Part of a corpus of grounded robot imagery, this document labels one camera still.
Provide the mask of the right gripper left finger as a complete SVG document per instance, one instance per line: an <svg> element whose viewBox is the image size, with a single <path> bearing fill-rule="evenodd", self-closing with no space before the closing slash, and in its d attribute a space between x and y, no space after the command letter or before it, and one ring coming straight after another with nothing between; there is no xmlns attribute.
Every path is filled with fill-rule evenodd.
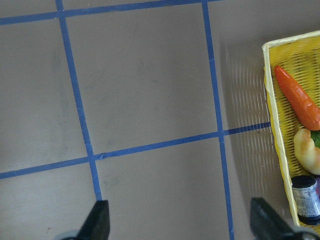
<svg viewBox="0 0 320 240"><path fill-rule="evenodd" d="M107 200L97 201L78 234L77 240L108 240L110 235L110 212Z"/></svg>

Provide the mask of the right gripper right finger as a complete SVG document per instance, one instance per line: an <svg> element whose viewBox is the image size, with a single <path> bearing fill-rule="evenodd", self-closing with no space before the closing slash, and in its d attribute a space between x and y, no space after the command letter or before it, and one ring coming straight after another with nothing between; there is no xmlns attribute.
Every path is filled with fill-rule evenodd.
<svg viewBox="0 0 320 240"><path fill-rule="evenodd" d="M250 201L250 229L256 240L298 240L299 235L262 198Z"/></svg>

